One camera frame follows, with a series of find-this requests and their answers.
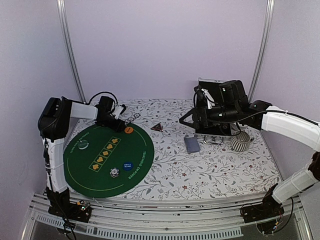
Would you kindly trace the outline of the orange big blind button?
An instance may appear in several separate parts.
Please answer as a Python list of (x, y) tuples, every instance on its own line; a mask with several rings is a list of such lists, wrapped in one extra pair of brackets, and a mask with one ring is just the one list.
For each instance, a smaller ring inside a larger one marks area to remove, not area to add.
[(131, 133), (133, 133), (133, 131), (134, 131), (134, 129), (133, 129), (132, 127), (130, 127), (130, 126), (127, 126), (127, 127), (124, 129), (124, 132), (125, 132), (126, 134), (131, 134)]

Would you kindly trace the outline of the blue playing card deck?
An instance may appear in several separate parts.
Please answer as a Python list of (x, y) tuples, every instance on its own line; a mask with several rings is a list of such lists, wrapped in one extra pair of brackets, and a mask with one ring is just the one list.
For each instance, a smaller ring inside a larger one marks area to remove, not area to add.
[(185, 137), (184, 143), (188, 154), (198, 153), (201, 150), (196, 136)]

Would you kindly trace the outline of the clear dealer button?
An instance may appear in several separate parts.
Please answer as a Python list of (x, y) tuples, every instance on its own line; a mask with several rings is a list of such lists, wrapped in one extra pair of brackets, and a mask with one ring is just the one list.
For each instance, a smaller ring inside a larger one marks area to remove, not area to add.
[(80, 150), (84, 150), (89, 146), (89, 142), (87, 140), (80, 140), (79, 143), (77, 144), (77, 147)]

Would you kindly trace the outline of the blue small blind button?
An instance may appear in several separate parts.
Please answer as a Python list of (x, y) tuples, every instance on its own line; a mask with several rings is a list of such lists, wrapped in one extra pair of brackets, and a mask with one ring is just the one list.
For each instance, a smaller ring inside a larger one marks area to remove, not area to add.
[(125, 162), (122, 167), (125, 171), (131, 171), (134, 167), (134, 164), (132, 162)]

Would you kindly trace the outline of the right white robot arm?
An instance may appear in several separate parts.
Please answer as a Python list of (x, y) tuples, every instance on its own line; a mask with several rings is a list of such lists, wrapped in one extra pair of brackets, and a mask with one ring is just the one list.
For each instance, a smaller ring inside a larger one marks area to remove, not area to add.
[(199, 81), (193, 107), (179, 122), (201, 134), (226, 136), (231, 135), (231, 124), (245, 125), (313, 151), (300, 170), (268, 190), (258, 208), (262, 218), (320, 181), (320, 123), (263, 100), (250, 102), (241, 80)]

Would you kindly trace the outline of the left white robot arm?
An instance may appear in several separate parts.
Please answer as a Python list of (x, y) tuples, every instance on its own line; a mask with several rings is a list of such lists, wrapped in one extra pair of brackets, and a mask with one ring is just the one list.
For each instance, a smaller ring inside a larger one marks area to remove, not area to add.
[(115, 132), (125, 129), (125, 122), (119, 119), (127, 109), (116, 98), (102, 96), (95, 106), (65, 97), (51, 97), (42, 111), (37, 127), (44, 147), (45, 170), (47, 173), (46, 193), (50, 204), (63, 217), (74, 213), (70, 192), (64, 172), (64, 143), (69, 131), (70, 119), (94, 120), (99, 127)]

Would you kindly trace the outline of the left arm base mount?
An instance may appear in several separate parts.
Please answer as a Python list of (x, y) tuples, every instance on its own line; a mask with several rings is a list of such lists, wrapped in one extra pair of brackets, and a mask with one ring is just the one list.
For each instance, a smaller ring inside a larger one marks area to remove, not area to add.
[(78, 203), (57, 202), (50, 204), (48, 213), (66, 220), (74, 220), (78, 222), (88, 223), (91, 217), (92, 208), (86, 205), (87, 202), (81, 200)]

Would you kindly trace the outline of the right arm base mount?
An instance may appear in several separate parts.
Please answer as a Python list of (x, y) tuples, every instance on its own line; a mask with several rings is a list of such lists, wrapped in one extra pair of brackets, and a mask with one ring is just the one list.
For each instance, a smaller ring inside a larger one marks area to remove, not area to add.
[(291, 209), (288, 219), (285, 223), (284, 220), (284, 213), (285, 210), (283, 205), (277, 205), (276, 207), (267, 207), (264, 203), (260, 204), (245, 204), (240, 208), (240, 215), (243, 218), (245, 223), (252, 223), (256, 221), (262, 221), (269, 218), (274, 218), (272, 221), (262, 222), (256, 224), (257, 230), (264, 236), (274, 235), (275, 233), (280, 232), (284, 229), (293, 216), (294, 211), (294, 200), (291, 197)]

